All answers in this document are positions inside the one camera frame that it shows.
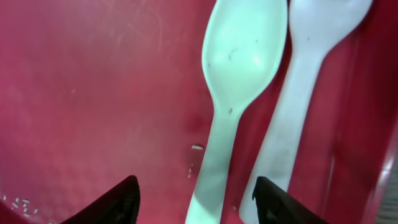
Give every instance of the spoon bowl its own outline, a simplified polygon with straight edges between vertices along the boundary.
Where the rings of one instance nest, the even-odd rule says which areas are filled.
[[[220,1],[203,43],[202,67],[214,105],[243,110],[268,86],[285,44],[285,1]]]
[[[289,29],[294,51],[323,57],[363,20],[372,0],[293,0]]]
[[[186,224],[220,222],[239,119],[275,76],[286,32],[286,0],[216,2],[202,50],[215,113]]]

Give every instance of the black plastic object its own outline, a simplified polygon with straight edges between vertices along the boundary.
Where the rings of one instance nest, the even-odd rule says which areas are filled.
[[[326,224],[266,177],[258,177],[253,192],[260,224]]]
[[[131,175],[63,224],[134,224],[139,202],[138,181]]]

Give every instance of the scratch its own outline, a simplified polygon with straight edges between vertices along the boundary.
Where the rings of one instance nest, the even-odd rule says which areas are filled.
[[[114,29],[111,29],[111,30],[110,30],[109,35],[110,35],[111,37],[114,36]]]
[[[134,14],[134,16],[132,17],[132,21],[136,20],[136,17],[138,16],[138,14],[141,12],[141,9],[144,7],[145,3],[147,0],[142,0],[140,5],[138,6],[136,13]]]
[[[152,42],[152,38],[154,37],[154,34],[156,33],[157,29],[154,29],[146,38],[148,43]]]
[[[150,11],[154,12],[158,22],[159,22],[159,46],[158,46],[158,51],[162,51],[162,43],[163,43],[163,20],[159,16],[159,13],[157,11],[153,10],[152,8],[149,8]]]
[[[145,35],[139,31],[134,25],[132,25],[131,23],[129,23],[128,28],[130,28],[131,30],[133,30],[134,32],[136,32],[138,35],[140,35],[141,37],[145,37]]]
[[[106,2],[105,0],[102,0],[102,2],[104,3],[104,5],[108,8],[108,11],[106,12],[106,15],[108,15],[109,13],[111,13],[113,11],[113,7],[114,7],[114,3],[117,0],[112,0],[110,2]]]
[[[179,40],[180,40],[180,36],[177,35],[177,36],[175,37],[175,40],[174,40],[175,44],[173,45],[173,48],[170,50],[169,55],[166,57],[166,60],[167,60],[167,61],[170,61],[172,55],[173,55],[174,52],[175,52],[175,49],[177,49]]]
[[[182,34],[182,39],[186,40],[188,38],[188,34],[190,34],[190,31],[187,29],[183,34]]]
[[[121,41],[123,40],[123,37],[126,35],[127,32],[127,28],[125,28],[125,30],[119,35],[119,37],[116,39],[116,43],[115,43],[115,48],[119,47]]]

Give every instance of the red plastic surface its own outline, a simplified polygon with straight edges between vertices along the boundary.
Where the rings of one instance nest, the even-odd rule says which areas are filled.
[[[204,153],[190,146],[206,144],[213,116],[200,63],[213,5],[0,0],[2,220],[22,223],[6,209],[19,197],[31,201],[28,220],[61,222],[134,174],[138,223],[184,222]],[[332,223],[374,221],[396,154],[397,10],[375,1],[320,70],[289,193]],[[288,42],[280,71],[239,124],[223,223],[241,223],[234,207],[290,52]]]

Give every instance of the plastic spoon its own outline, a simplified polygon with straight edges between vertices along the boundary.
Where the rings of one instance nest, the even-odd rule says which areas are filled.
[[[285,0],[216,2],[202,51],[215,113],[186,224],[220,222],[239,119],[273,79],[286,32]]]
[[[265,176],[287,190],[305,115],[322,61],[363,20],[371,2],[290,1],[292,58],[239,209],[239,216],[245,223],[258,223],[256,203],[252,200],[258,176]]]

